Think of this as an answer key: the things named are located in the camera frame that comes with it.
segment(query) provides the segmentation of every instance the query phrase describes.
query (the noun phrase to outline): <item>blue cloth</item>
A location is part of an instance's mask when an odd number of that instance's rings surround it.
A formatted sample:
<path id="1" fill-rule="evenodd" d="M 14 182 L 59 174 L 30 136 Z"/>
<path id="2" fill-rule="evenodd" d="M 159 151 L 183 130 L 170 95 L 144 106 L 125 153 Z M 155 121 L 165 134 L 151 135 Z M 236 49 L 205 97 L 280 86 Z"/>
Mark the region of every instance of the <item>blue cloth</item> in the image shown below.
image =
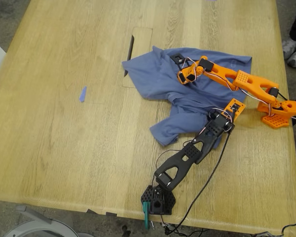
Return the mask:
<path id="1" fill-rule="evenodd" d="M 180 53 L 183 57 L 208 60 L 235 71 L 251 71 L 251 57 L 200 50 L 196 48 L 171 48 L 152 51 L 122 62 L 135 87 L 144 98 L 169 100 L 170 116 L 150 128 L 154 138 L 163 146 L 177 140 L 180 133 L 199 132 L 207 123 L 207 114 L 214 108 L 224 109 L 232 98 L 243 101 L 245 94 L 231 91 L 208 77 L 201 75 L 193 83 L 182 85 L 177 79 L 178 66 L 170 58 Z"/>

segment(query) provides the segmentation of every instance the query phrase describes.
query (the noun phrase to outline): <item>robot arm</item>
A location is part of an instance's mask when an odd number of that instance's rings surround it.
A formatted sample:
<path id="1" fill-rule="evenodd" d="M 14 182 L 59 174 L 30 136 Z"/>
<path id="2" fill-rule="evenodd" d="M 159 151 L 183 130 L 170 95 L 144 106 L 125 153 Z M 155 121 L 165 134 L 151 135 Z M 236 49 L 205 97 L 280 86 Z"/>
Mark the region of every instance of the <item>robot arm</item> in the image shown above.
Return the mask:
<path id="1" fill-rule="evenodd" d="M 171 58 L 176 59 L 177 65 L 184 64 L 186 61 L 181 55 L 173 55 Z M 253 94 L 256 99 L 260 100 L 258 111 L 268 113 L 261 120 L 273 128 L 288 126 L 289 119 L 296 116 L 296 101 L 280 102 L 277 100 L 279 93 L 277 83 L 241 70 L 236 72 L 219 66 L 209 61 L 206 56 L 201 56 L 200 60 L 193 61 L 191 66 L 180 68 L 177 77 L 181 84 L 187 84 L 195 81 L 202 74 L 232 91 L 241 90 L 246 93 L 246 90 Z"/>

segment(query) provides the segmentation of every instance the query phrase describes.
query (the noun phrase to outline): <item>gray carpet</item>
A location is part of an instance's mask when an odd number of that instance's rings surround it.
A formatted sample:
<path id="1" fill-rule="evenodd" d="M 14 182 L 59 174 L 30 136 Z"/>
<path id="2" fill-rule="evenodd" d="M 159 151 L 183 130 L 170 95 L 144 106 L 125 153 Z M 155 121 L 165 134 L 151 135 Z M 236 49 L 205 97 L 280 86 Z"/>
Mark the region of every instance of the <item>gray carpet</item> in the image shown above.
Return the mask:
<path id="1" fill-rule="evenodd" d="M 0 0 L 0 46 L 7 51 L 9 44 L 16 32 L 16 29 L 22 19 L 27 8 L 29 0 Z M 277 0 L 279 20 L 281 25 L 282 38 L 288 37 L 290 26 L 295 18 L 296 0 Z M 286 67 L 287 81 L 289 85 L 289 96 L 291 99 L 296 98 L 296 69 Z M 296 126 L 294 127 L 295 143 L 296 143 Z M 27 220 L 26 217 L 20 215 L 14 210 L 15 204 L 0 201 L 0 236 L 3 236 L 12 227 Z M 40 213 L 49 218 L 62 220 L 70 224 L 77 232 L 86 232 L 96 237 L 115 237 L 122 236 L 122 226 L 127 225 L 132 232 L 131 236 L 143 237 L 164 237 L 162 227 L 155 223 L 156 230 L 146 231 L 143 221 L 132 220 L 126 218 L 102 216 L 96 214 L 72 212 L 57 210 L 44 207 L 33 207 Z M 182 227 L 182 232 L 191 233 L 197 228 Z M 214 231 L 205 232 L 204 237 L 240 237 L 249 236 L 246 234 Z"/>

